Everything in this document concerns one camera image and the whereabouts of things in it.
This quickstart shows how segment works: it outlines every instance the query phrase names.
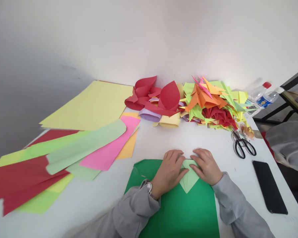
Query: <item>scissors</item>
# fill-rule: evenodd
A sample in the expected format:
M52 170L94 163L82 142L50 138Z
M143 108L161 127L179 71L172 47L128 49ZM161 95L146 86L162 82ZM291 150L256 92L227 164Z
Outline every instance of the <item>scissors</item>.
M234 136L236 137L236 141L235 141L235 152L238 155L238 157L240 157L241 159L245 159L245 157L246 157L245 156L245 153L244 153L244 150L242 149L241 142L244 144L244 146L246 147L246 149L248 150L248 152L251 155L253 155L253 156L257 155L254 146L250 142L248 142L247 140L245 140L243 138L240 138L239 134L236 133L236 130L233 130L233 133L234 133ZM242 152L242 155L240 155L239 150L237 149L237 145L239 146L240 151Z

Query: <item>water bottle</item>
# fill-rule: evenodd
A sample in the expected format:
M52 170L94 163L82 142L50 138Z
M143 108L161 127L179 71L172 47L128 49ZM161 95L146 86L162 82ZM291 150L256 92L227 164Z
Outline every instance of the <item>water bottle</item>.
M259 86L248 93L248 98L245 103L254 105L255 102L264 95L266 90L271 86L271 83L265 82L262 86Z
M265 93L263 96L261 96L255 103L255 106L257 110L248 112L252 117L255 116L257 113L259 113L261 110L268 107L270 104L275 102L279 96L280 93L284 91L283 88L278 87L272 92Z

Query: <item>red bottle cap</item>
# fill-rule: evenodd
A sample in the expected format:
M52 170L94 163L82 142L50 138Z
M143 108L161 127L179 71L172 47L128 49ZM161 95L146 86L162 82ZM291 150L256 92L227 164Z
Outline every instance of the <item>red bottle cap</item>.
M272 84L269 83L269 82L265 82L265 83L263 84L263 86L264 86L265 88L269 88L271 85L272 85Z

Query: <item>wristwatch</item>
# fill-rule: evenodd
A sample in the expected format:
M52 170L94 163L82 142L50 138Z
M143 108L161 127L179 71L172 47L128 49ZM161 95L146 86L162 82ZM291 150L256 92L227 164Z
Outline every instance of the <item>wristwatch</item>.
M148 188L148 194L150 195L150 197L152 197L154 200L156 200L155 197L153 196L152 192L151 192L151 190L152 190L152 183L150 182L150 180L149 179L145 179L142 183L145 186L147 186L147 188Z

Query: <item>bottle cap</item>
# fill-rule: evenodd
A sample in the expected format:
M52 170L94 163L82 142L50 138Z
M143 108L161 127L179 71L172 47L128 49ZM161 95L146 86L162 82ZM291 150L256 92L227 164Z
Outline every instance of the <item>bottle cap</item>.
M277 92L279 94L282 93L283 91L285 91L285 90L281 87L278 87L278 88L275 89L275 92Z
M265 82L265 83L263 84L263 86L264 86L265 88L269 88L271 85L272 85L272 84L269 83L269 82Z

